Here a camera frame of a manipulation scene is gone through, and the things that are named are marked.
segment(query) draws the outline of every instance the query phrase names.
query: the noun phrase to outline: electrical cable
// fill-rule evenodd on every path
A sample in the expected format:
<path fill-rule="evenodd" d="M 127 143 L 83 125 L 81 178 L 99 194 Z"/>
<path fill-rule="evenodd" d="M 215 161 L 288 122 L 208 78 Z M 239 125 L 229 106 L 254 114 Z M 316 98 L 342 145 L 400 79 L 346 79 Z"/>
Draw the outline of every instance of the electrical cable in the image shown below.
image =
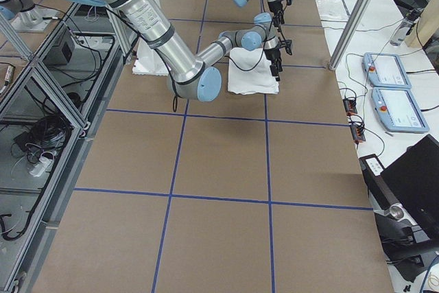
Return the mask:
<path fill-rule="evenodd" d="M 420 70 L 420 71 L 407 71 L 406 74 L 414 75 L 416 73 L 427 73 L 427 72 L 436 72 L 437 73 L 437 71 L 435 69 L 428 69 L 428 70 Z"/>
<path fill-rule="evenodd" d="M 59 119 L 59 123 L 62 123 L 63 128 L 61 129 L 65 129 L 64 134 L 62 135 L 64 138 L 59 139 L 59 134 L 58 136 L 56 136 L 56 130 L 54 128 L 52 128 L 51 130 L 49 130 L 49 126 L 48 124 L 50 124 L 48 117 L 44 117 L 42 119 L 40 119 L 39 121 L 37 121 L 31 128 L 31 132 L 30 134 L 33 134 L 34 137 L 36 138 L 41 138 L 41 139 L 49 139 L 50 143 L 53 143 L 55 141 L 57 141 L 56 145 L 51 146 L 51 144 L 49 144 L 49 149 L 47 150 L 60 150 L 60 153 L 62 153 L 62 151 L 64 150 L 67 141 L 70 139 L 71 136 L 71 127 L 69 125 L 69 123 L 66 121 L 66 119 L 62 116 L 62 115 L 54 115 L 54 116 L 50 116 L 52 117 L 57 117 Z M 23 229 L 21 229 L 20 231 L 16 232 L 15 236 L 9 236 L 10 231 L 6 229 L 5 227 L 5 223 L 3 221 L 3 218 L 6 216 L 11 216 L 9 214 L 2 214 L 0 215 L 0 227 L 1 227 L 1 231 L 6 233 L 2 233 L 1 236 L 5 241 L 11 242 L 11 241 L 15 241 L 17 239 L 19 239 L 20 237 L 22 237 L 27 229 L 29 228 L 32 216 L 34 215 L 38 205 L 40 204 L 41 199 L 43 198 L 45 191 L 47 189 L 47 187 L 49 186 L 50 180 L 47 180 L 45 185 L 41 188 L 40 193 L 34 203 L 34 205 L 32 206 L 32 208 L 27 212 L 27 219 L 26 219 L 26 223 L 23 227 Z"/>
<path fill-rule="evenodd" d="M 393 25 L 400 23 L 403 19 L 398 20 L 397 22 L 394 22 L 392 24 L 389 25 L 385 25 L 383 27 L 380 27 L 378 29 L 367 29 L 367 30 L 355 30 L 355 32 L 376 32 L 376 31 L 381 31 L 382 29 L 385 29 L 387 27 L 392 27 Z M 330 22 L 341 22 L 341 23 L 345 23 L 344 21 L 330 21 Z M 331 30 L 344 30 L 344 27 L 323 27 L 323 29 L 331 29 Z"/>
<path fill-rule="evenodd" d="M 437 106 L 434 106 L 433 108 L 421 109 L 420 111 L 423 112 L 423 113 L 426 113 L 427 111 L 431 111 L 431 110 L 434 110 L 434 109 L 437 109 L 437 108 L 439 108 L 439 104 Z"/>
<path fill-rule="evenodd" d="M 433 259 L 433 261 L 430 263 L 427 272 L 425 273 L 424 279 L 422 284 L 420 285 L 420 289 L 419 289 L 419 293 L 423 293 L 423 288 L 425 286 L 425 282 L 427 281 L 427 277 L 431 271 L 431 269 L 433 268 L 434 265 L 436 265 L 437 263 L 439 263 L 439 255 L 436 255 L 436 257 Z"/>
<path fill-rule="evenodd" d="M 270 22 L 270 26 L 269 26 L 269 28 L 268 28 L 268 31 L 270 31 L 271 30 L 271 28 L 272 28 L 272 26 L 273 26 L 273 19 L 272 19 L 272 21 Z M 257 66 L 258 66 L 258 64 L 262 61 L 262 57 L 263 57 L 263 50 L 264 50 L 264 48 L 265 48 L 265 44 L 267 43 L 267 38 L 265 37 L 265 41 L 263 42 L 263 45 L 262 45 L 262 50 L 261 50 L 261 56 L 259 57 L 259 59 L 258 59 L 258 61 L 256 62 L 256 64 L 254 64 L 253 65 L 253 67 L 251 67 L 251 68 L 249 68 L 249 69 L 242 69 L 229 55 L 225 55 L 224 57 L 225 58 L 228 58 L 230 61 L 232 61 L 232 63 L 239 69 L 239 70 L 241 70 L 241 71 L 244 71 L 244 72 L 249 72 L 249 71 L 252 71 L 252 70 L 254 70 L 254 68 L 256 68 Z"/>
<path fill-rule="evenodd" d="M 41 110 L 41 112 L 43 113 L 43 115 L 47 115 L 47 114 L 54 114 L 55 112 L 50 109 L 49 107 L 47 107 L 45 105 L 44 102 L 40 101 L 38 98 L 35 97 L 34 94 L 32 94 L 32 92 L 28 89 L 27 86 L 24 87 L 25 91 L 27 92 L 27 94 L 29 94 L 29 96 L 31 97 L 31 99 L 35 102 L 35 104 L 37 105 L 37 107 L 39 107 L 39 109 Z"/>
<path fill-rule="evenodd" d="M 375 132 L 373 132 L 373 131 L 371 131 L 371 130 L 369 130 L 369 129 L 367 129 L 367 128 L 364 128 L 364 130 L 367 130 L 369 133 L 372 133 L 374 136 L 376 136 L 378 139 L 380 139 L 380 141 L 382 142 L 382 144 L 383 144 L 383 149 L 381 150 L 381 152 L 377 155 L 377 157 L 380 157 L 383 153 L 384 153 L 384 150 L 385 150 L 385 142 L 384 142 L 384 140 L 377 134 L 377 133 L 375 133 Z"/>
<path fill-rule="evenodd" d="M 41 5 L 41 4 L 39 4 L 39 3 L 37 3 L 36 5 L 37 5 L 37 6 L 40 6 L 40 7 L 43 7 L 43 8 L 47 8 L 47 9 L 49 9 L 49 10 L 57 10 L 57 11 L 63 13 L 63 14 L 64 14 L 64 15 L 65 15 L 65 16 L 66 16 L 66 17 L 72 22 L 72 24 L 75 26 L 75 28 L 78 30 L 78 32 L 79 32 L 79 33 L 82 33 L 81 29 L 78 27 L 78 25 L 76 24 L 76 22 L 71 18 L 71 16 L 70 16 L 69 14 L 67 14 L 67 13 L 64 12 L 63 10 L 59 10 L 58 8 L 53 8 L 53 7 L 49 7 L 49 6 L 45 6 L 45 5 Z M 68 26 L 67 23 L 64 21 L 64 19 L 59 19 L 59 18 L 57 18 L 57 19 L 58 19 L 59 21 L 63 22 L 64 24 L 66 24 L 66 26 L 69 28 L 69 26 Z M 92 52 L 92 55 L 93 55 L 93 58 L 95 59 L 95 61 L 96 61 L 96 58 L 95 58 L 95 55 L 93 54 L 93 52 L 96 52 L 96 53 L 98 54 L 98 56 L 99 56 L 100 61 L 101 61 L 101 62 L 100 62 L 100 65 L 102 65 L 102 57 L 101 57 L 100 52 L 97 51 L 96 49 L 91 48 L 87 40 L 85 40 L 87 46 L 81 44 L 80 42 L 77 42 L 77 40 L 76 40 L 76 38 L 75 38 L 75 34 L 70 30 L 70 28 L 69 28 L 69 32 L 72 34 L 72 37 L 73 37 L 75 43 L 76 43 L 78 46 L 83 47 L 83 48 L 85 48 L 85 49 L 89 49 L 89 50 Z"/>
<path fill-rule="evenodd" d="M 145 43 L 148 43 L 148 40 L 142 36 L 142 34 L 137 31 L 134 27 L 131 26 L 131 24 L 129 24 L 125 19 L 123 19 L 120 15 L 118 15 L 116 12 L 113 12 L 112 10 L 106 8 L 107 11 L 109 11 L 110 13 L 114 14 L 122 23 L 124 23 L 129 29 L 131 29 L 135 34 L 137 34 L 137 36 L 142 39 L 143 41 L 145 41 Z M 176 89 L 176 85 L 175 85 L 175 79 L 172 75 L 171 70 L 169 69 L 169 67 L 167 66 L 167 63 L 165 62 L 165 59 L 162 57 L 162 55 L 158 52 L 157 49 L 155 49 L 156 53 L 158 54 L 158 57 L 162 60 L 163 64 L 165 65 L 167 72 L 169 74 L 169 78 L 172 81 L 172 89 L 174 90 L 174 99 L 172 101 L 172 110 L 176 113 L 177 112 L 177 107 L 178 107 L 178 98 L 180 97 L 177 93 L 177 89 Z"/>

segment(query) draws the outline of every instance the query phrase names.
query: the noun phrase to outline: white cloth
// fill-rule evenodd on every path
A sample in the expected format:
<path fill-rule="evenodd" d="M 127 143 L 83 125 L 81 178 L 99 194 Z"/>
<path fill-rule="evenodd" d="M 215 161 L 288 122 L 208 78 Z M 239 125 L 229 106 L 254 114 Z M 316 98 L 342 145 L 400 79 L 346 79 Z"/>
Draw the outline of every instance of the white cloth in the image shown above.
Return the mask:
<path fill-rule="evenodd" d="M 261 58 L 262 48 L 247 51 L 244 48 L 234 48 L 229 56 L 242 69 L 252 68 Z M 270 61 L 262 55 L 259 64 L 252 71 L 242 71 L 230 60 L 228 65 L 228 91 L 236 94 L 277 94 L 279 83 L 272 76 Z"/>

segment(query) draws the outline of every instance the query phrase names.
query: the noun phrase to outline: wire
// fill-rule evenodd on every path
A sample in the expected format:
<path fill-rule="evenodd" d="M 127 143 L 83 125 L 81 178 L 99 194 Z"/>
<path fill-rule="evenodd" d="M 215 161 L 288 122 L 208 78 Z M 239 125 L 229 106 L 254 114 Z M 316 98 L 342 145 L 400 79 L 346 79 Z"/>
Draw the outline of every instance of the wire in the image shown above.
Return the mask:
<path fill-rule="evenodd" d="M 272 28 L 272 26 L 273 26 L 273 19 L 272 19 L 272 21 L 270 22 L 270 26 L 268 27 L 268 31 L 270 31 L 271 30 L 271 28 Z M 259 59 L 258 59 L 258 61 L 253 65 L 253 67 L 251 67 L 251 68 L 249 68 L 249 69 L 242 69 L 229 55 L 225 55 L 224 57 L 225 58 L 228 58 L 230 61 L 232 61 L 232 63 L 239 69 L 239 70 L 241 70 L 241 71 L 244 71 L 244 72 L 249 72 L 249 71 L 252 71 L 252 70 L 254 70 L 254 68 L 256 68 L 257 66 L 258 66 L 258 64 L 262 61 L 262 57 L 263 57 L 263 50 L 264 50 L 264 48 L 265 48 L 265 44 L 267 43 L 267 38 L 265 38 L 265 41 L 263 42 L 263 45 L 262 45 L 262 50 L 261 50 L 261 56 L 259 57 Z"/>
<path fill-rule="evenodd" d="M 431 110 L 434 110 L 434 109 L 437 109 L 437 108 L 439 108 L 439 104 L 437 106 L 434 106 L 433 108 L 421 109 L 420 111 L 423 112 L 423 113 L 426 113 L 427 111 L 431 111 Z"/>
<path fill-rule="evenodd" d="M 9 228 L 8 230 L 2 229 L 2 232 L 0 233 L 0 235 L 3 235 L 4 233 L 10 233 L 12 231 L 12 229 L 14 229 L 16 226 L 18 226 L 19 223 L 21 222 L 21 220 L 23 219 L 23 215 L 24 214 L 25 214 L 24 211 L 21 212 L 19 220 L 17 222 L 15 222 L 15 224 L 11 228 Z M 3 216 L 12 216 L 12 214 L 2 214 L 2 215 L 0 215 L 0 217 L 3 217 Z"/>
<path fill-rule="evenodd" d="M 61 134 L 63 136 L 63 138 L 62 137 L 60 138 L 59 130 L 57 133 L 56 132 L 57 130 L 54 129 L 54 127 L 50 128 L 50 124 L 56 125 L 56 122 L 50 121 L 50 120 L 54 120 L 54 117 L 58 118 L 58 120 L 59 120 L 58 123 L 62 126 L 62 127 L 59 127 L 59 130 L 63 131 L 63 133 Z M 67 144 L 67 141 L 70 139 L 71 127 L 70 127 L 69 123 L 67 122 L 67 120 L 62 115 L 54 115 L 54 116 L 44 117 L 44 118 L 40 119 L 39 121 L 37 121 L 32 126 L 29 134 L 31 135 L 32 138 L 43 139 L 40 143 L 41 145 L 43 145 L 43 143 L 48 142 L 47 148 L 41 149 L 42 153 L 46 152 L 48 150 L 58 150 L 58 149 L 60 150 L 60 152 L 62 152 Z M 36 148 L 41 148 L 41 146 L 39 144 L 37 144 L 36 142 L 38 143 L 38 141 L 32 141 L 29 144 L 36 146 Z M 14 167 L 21 161 L 21 159 L 19 159 L 16 162 Z M 28 214 L 27 214 L 25 226 L 20 231 L 17 231 L 15 236 L 12 236 L 12 237 L 9 236 L 10 230 L 8 230 L 8 231 L 6 230 L 5 223 L 3 221 L 3 217 L 11 216 L 11 215 L 9 215 L 9 214 L 0 215 L 0 227 L 1 227 L 1 231 L 3 232 L 1 234 L 1 236 L 5 241 L 9 241 L 9 242 L 15 241 L 15 240 L 19 239 L 20 237 L 22 237 L 26 233 L 27 228 L 30 225 L 32 216 L 35 213 L 35 210 L 37 209 L 38 205 L 40 204 L 40 201 L 43 198 L 45 191 L 46 191 L 47 187 L 49 186 L 49 183 L 50 183 L 50 180 L 46 180 L 46 183 L 43 186 L 43 188 L 41 188 L 40 193 L 39 193 L 34 205 L 27 212 Z"/>
<path fill-rule="evenodd" d="M 95 10 L 95 16 L 94 17 L 91 17 L 90 16 L 90 13 L 91 13 L 91 11 L 93 10 L 93 8 L 94 8 L 94 10 Z M 85 16 L 84 17 L 84 20 L 85 21 L 87 21 L 87 22 L 96 22 L 97 20 L 99 20 L 99 15 L 98 15 L 98 13 L 97 13 L 97 10 L 96 10 L 96 6 L 91 6 L 90 7 L 90 9 L 88 10 L 88 12 L 87 12 L 87 16 Z"/>
<path fill-rule="evenodd" d="M 43 8 L 47 8 L 47 9 L 49 9 L 49 10 L 57 10 L 57 11 L 63 13 L 63 14 L 64 14 L 64 15 L 65 15 L 65 16 L 66 16 L 66 17 L 72 22 L 72 24 L 75 26 L 75 28 L 78 30 L 78 32 L 79 32 L 79 33 L 82 33 L 81 29 L 78 27 L 78 25 L 76 24 L 76 22 L 71 18 L 71 16 L 70 16 L 69 14 L 67 14 L 67 13 L 64 12 L 63 10 L 60 10 L 60 9 L 58 9 L 58 8 L 53 8 L 53 7 L 45 6 L 45 5 L 41 5 L 41 4 L 39 4 L 39 3 L 37 3 L 36 5 L 37 5 L 37 6 L 40 6 L 40 7 L 43 7 Z M 64 21 L 64 19 L 60 19 L 60 21 L 63 22 L 64 24 L 66 24 L 66 26 L 69 28 L 69 26 L 68 26 L 67 23 Z M 76 43 L 78 46 L 83 47 L 83 48 L 86 48 L 86 49 L 89 49 L 91 52 L 97 52 L 97 54 L 98 54 L 98 56 L 99 56 L 99 59 L 100 59 L 100 61 L 101 61 L 101 63 L 100 63 L 100 65 L 101 65 L 101 64 L 102 64 L 102 57 L 101 57 L 100 52 L 97 51 L 96 49 L 91 48 L 87 40 L 85 40 L 87 46 L 84 46 L 83 44 L 77 42 L 76 37 L 75 37 L 75 34 L 70 30 L 70 28 L 69 28 L 69 31 L 72 33 L 72 37 L 73 37 L 75 43 Z"/>
<path fill-rule="evenodd" d="M 107 11 L 109 11 L 110 13 L 114 14 L 122 23 L 124 23 L 128 28 L 130 28 L 140 39 L 142 39 L 143 41 L 145 41 L 146 43 L 148 43 L 148 40 L 142 36 L 142 34 L 137 31 L 135 28 L 133 28 L 126 20 L 124 20 L 120 15 L 118 15 L 116 12 L 113 12 L 112 10 L 106 8 Z M 174 99 L 172 101 L 172 110 L 176 113 L 177 112 L 177 108 L 178 108 L 178 98 L 180 97 L 177 89 L 176 89 L 176 85 L 175 85 L 175 79 L 172 75 L 171 70 L 169 69 L 169 67 L 167 66 L 167 63 L 165 61 L 165 59 L 162 57 L 162 55 L 160 54 L 160 52 L 155 49 L 156 53 L 158 54 L 158 57 L 162 60 L 163 64 L 165 65 L 167 72 L 169 74 L 169 78 L 172 81 L 172 89 L 174 90 Z"/>
<path fill-rule="evenodd" d="M 428 276 L 428 286 L 436 291 L 436 288 L 439 287 L 439 277 L 437 277 L 435 274 L 430 274 Z"/>
<path fill-rule="evenodd" d="M 10 65 L 11 67 L 15 68 L 15 66 L 12 63 L 9 63 L 9 62 L 0 62 L 0 65 Z"/>
<path fill-rule="evenodd" d="M 371 131 L 371 130 L 369 130 L 369 129 L 367 129 L 367 128 L 364 128 L 364 130 L 367 130 L 369 133 L 372 133 L 374 136 L 376 136 L 378 139 L 380 139 L 380 141 L 382 142 L 382 144 L 383 144 L 383 149 L 381 150 L 381 152 L 377 155 L 377 157 L 380 157 L 383 153 L 384 153 L 384 150 L 385 150 L 385 142 L 384 142 L 384 140 L 377 134 L 377 133 L 375 133 L 375 132 L 373 132 L 373 131 Z"/>
<path fill-rule="evenodd" d="M 407 71 L 406 74 L 413 75 L 416 73 L 426 73 L 426 72 L 436 72 L 437 73 L 437 71 L 435 69 L 428 69 L 428 70 L 420 70 L 420 71 Z"/>
<path fill-rule="evenodd" d="M 45 101 L 42 102 L 39 99 L 37 99 L 35 97 L 34 94 L 32 94 L 32 92 L 28 89 L 27 86 L 24 87 L 25 91 L 27 92 L 27 94 L 29 94 L 29 96 L 31 97 L 31 99 L 35 102 L 35 104 L 37 105 L 37 107 L 39 107 L 39 109 L 41 110 L 41 112 L 43 113 L 43 115 L 46 114 L 54 114 L 55 111 L 50 109 L 48 106 L 45 105 Z"/>
<path fill-rule="evenodd" d="M 431 271 L 431 269 L 433 268 L 434 265 L 436 265 L 439 262 L 439 255 L 436 255 L 436 257 L 433 259 L 433 261 L 430 263 L 427 272 L 425 273 L 424 279 L 423 279 L 423 283 L 420 285 L 420 289 L 419 289 L 419 293 L 423 293 L 423 288 L 425 285 L 425 282 L 427 281 L 427 277 Z"/>
<path fill-rule="evenodd" d="M 394 23 L 392 23 L 392 24 L 385 25 L 385 26 L 380 27 L 380 28 L 378 28 L 378 29 L 355 30 L 355 31 L 356 31 L 356 32 L 376 32 L 376 31 L 381 31 L 382 29 L 385 29 L 385 28 L 387 28 L 387 27 L 392 27 L 393 25 L 395 25 L 395 24 L 397 24 L 397 23 L 400 23 L 402 20 L 403 20 L 403 19 L 401 19 L 401 20 L 399 20 L 399 21 L 397 21 L 397 22 L 394 22 Z M 344 27 L 323 27 L 323 29 L 344 30 Z"/>

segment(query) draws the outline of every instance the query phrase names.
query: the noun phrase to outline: sticker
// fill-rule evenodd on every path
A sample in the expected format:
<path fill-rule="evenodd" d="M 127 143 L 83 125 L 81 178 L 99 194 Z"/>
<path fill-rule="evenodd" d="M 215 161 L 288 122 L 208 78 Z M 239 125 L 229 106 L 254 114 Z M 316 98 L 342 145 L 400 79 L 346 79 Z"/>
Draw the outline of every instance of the sticker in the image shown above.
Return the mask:
<path fill-rule="evenodd" d="M 149 29 L 160 22 L 157 12 L 149 3 L 144 4 L 136 12 L 126 14 L 126 16 L 141 34 L 146 33 Z"/>
<path fill-rule="evenodd" d="M 382 166 L 378 162 L 378 159 L 376 159 L 376 158 L 366 159 L 366 162 L 369 165 L 369 168 L 372 170 L 372 172 L 375 176 L 380 175 L 381 172 L 384 170 L 384 168 L 382 168 Z"/>

